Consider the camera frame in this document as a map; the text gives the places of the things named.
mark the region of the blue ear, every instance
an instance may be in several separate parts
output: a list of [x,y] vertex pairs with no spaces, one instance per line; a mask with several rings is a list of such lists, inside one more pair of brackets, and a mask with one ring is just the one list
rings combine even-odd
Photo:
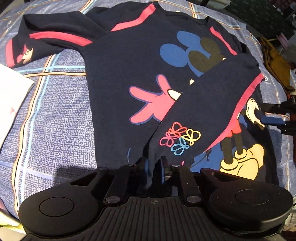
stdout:
[[175,44],[164,44],[159,52],[162,59],[172,66],[184,67],[188,63],[186,52]]
[[207,58],[211,56],[208,52],[206,52],[203,49],[203,47],[200,44],[200,37],[196,34],[192,34],[185,31],[179,31],[177,33],[177,39],[180,41],[181,44],[188,47],[188,51],[196,50],[198,52],[201,52]]
[[187,46],[188,48],[201,48],[200,37],[198,37],[196,34],[192,34],[185,31],[179,31],[177,33],[177,39],[180,41],[181,44]]

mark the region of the sweatshirt sleeve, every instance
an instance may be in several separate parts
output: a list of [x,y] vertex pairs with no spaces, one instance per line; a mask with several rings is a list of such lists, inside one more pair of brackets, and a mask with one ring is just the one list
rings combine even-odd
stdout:
[[17,35],[6,45],[6,63],[10,68],[18,67],[66,48],[80,52],[107,31],[79,11],[27,14]]

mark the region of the yellow shoe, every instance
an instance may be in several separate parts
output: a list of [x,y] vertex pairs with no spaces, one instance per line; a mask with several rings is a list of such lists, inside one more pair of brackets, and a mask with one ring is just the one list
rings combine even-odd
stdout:
[[250,149],[243,149],[241,155],[235,151],[232,164],[226,164],[222,160],[219,171],[254,180],[258,169],[263,166],[263,156],[263,147],[255,144]]

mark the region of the plaid blanket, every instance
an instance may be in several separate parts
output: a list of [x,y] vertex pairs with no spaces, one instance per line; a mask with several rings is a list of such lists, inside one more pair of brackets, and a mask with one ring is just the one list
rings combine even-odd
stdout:
[[[112,7],[122,0],[35,0],[13,9],[0,19],[0,63],[5,64],[6,43],[17,33],[23,14],[58,13],[94,6]],[[281,85],[263,66],[260,44],[233,18],[184,0],[159,1],[168,11],[185,12],[195,18],[211,16],[245,43],[259,62],[267,81],[260,84],[267,103],[287,100]],[[94,132],[84,61],[78,52],[64,50],[16,71],[35,84],[16,117],[0,153],[0,198],[18,217],[20,204],[30,195],[96,168]],[[291,74],[296,87],[296,76]],[[293,139],[270,128],[280,185],[296,196]]]

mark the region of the red stripe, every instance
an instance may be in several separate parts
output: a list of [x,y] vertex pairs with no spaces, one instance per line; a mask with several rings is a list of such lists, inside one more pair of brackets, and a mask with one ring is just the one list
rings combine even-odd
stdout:
[[227,42],[225,41],[225,39],[222,37],[222,35],[221,35],[219,32],[217,32],[217,31],[214,29],[213,26],[210,28],[210,31],[211,31],[212,34],[214,34],[218,39],[220,39],[220,40],[226,45],[226,47],[228,48],[228,50],[230,51],[230,53],[232,53],[233,55],[237,55],[237,52],[235,52],[235,51],[230,47],[229,43],[227,43]]
[[80,45],[82,47],[92,43],[92,41],[90,41],[89,39],[85,39],[77,35],[67,34],[62,32],[53,32],[53,31],[33,33],[33,34],[30,34],[29,37],[31,39],[43,39],[43,38],[60,39],[60,40],[64,40],[64,41],[68,41],[68,42]]
[[135,19],[133,21],[129,21],[129,22],[118,23],[111,30],[111,32],[112,31],[118,31],[118,30],[122,30],[122,29],[125,29],[125,28],[130,28],[130,27],[137,26],[137,25],[143,23],[151,14],[154,13],[155,10],[156,10],[155,6],[153,5],[153,3],[151,3],[148,7],[146,7],[143,10],[143,12],[141,13],[141,15],[137,19]]
[[12,68],[15,65],[15,61],[13,59],[13,54],[12,54],[12,39],[8,41],[6,44],[6,64],[8,67]]
[[221,135],[218,136],[218,138],[206,149],[206,151],[209,150],[210,148],[212,148],[213,146],[217,145],[220,141],[222,141],[225,137],[227,137],[227,135],[231,132],[231,130],[236,126],[238,114],[242,111],[242,109],[246,105],[248,99],[250,98],[250,96],[254,92],[256,86],[260,84],[260,82],[262,81],[263,78],[264,78],[263,74],[262,73],[259,74],[253,80],[253,82],[249,85],[249,87],[245,90],[245,92],[243,93],[242,97],[240,98],[239,102],[237,103],[237,105],[234,109],[234,112],[232,114],[232,117],[229,121],[228,126],[221,133]]

